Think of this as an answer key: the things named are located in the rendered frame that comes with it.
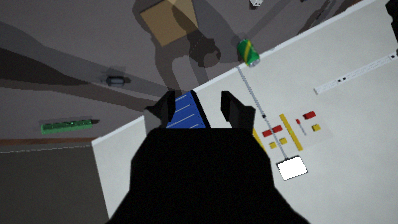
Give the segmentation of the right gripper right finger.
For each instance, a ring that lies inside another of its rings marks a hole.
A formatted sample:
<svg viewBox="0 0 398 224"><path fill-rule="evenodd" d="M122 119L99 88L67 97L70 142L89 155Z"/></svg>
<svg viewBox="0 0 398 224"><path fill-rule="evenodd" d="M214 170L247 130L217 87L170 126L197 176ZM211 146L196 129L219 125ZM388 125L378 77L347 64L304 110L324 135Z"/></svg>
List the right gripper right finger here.
<svg viewBox="0 0 398 224"><path fill-rule="evenodd" d="M232 128L244 128L253 134L255 108L245 106L229 91L221 91L220 110Z"/></svg>

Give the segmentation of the white die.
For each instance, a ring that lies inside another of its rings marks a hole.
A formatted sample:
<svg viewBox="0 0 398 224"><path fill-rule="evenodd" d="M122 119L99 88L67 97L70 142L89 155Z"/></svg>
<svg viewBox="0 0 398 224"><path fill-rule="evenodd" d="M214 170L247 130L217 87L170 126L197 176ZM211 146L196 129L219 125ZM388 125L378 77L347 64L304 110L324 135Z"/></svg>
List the white die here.
<svg viewBox="0 0 398 224"><path fill-rule="evenodd" d="M260 6L263 0L250 0L253 6Z"/></svg>

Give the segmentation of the green rectangular box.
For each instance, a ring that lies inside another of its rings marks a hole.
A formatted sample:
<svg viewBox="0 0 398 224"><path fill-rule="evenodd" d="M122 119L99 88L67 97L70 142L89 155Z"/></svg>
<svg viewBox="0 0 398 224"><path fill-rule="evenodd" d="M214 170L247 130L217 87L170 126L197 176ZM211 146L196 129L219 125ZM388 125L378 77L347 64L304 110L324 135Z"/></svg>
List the green rectangular box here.
<svg viewBox="0 0 398 224"><path fill-rule="evenodd" d="M72 122L62 122L62 123L53 123L53 124L44 124L41 125L42 134L52 134L80 129L91 128L93 125L92 120L81 120L81 121L72 121Z"/></svg>

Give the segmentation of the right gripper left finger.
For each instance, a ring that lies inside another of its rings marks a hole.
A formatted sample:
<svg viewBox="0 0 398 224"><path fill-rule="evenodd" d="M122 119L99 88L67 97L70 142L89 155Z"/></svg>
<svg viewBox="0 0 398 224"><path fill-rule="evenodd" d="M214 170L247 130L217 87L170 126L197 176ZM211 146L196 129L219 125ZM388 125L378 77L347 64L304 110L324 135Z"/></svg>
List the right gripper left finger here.
<svg viewBox="0 0 398 224"><path fill-rule="evenodd" d="M167 91L154 106L144 108L146 136L153 129L166 128L175 110L175 91Z"/></svg>

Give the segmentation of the beige flat mat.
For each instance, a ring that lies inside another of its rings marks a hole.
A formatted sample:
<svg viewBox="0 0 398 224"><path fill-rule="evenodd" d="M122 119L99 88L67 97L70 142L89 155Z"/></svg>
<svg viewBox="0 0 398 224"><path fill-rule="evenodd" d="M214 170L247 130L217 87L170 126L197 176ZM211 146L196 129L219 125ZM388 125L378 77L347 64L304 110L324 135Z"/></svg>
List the beige flat mat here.
<svg viewBox="0 0 398 224"><path fill-rule="evenodd" d="M192 0L164 0L140 15L162 47L199 29Z"/></svg>

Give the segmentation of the green soda can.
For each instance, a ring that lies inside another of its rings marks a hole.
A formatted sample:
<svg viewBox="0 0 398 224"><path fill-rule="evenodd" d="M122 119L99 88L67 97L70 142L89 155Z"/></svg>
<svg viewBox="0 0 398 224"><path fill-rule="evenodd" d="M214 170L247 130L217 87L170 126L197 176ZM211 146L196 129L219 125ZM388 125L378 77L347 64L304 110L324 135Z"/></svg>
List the green soda can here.
<svg viewBox="0 0 398 224"><path fill-rule="evenodd" d="M237 45L237 50L249 68L252 68L260 63L260 56L249 39L243 39L240 41Z"/></svg>

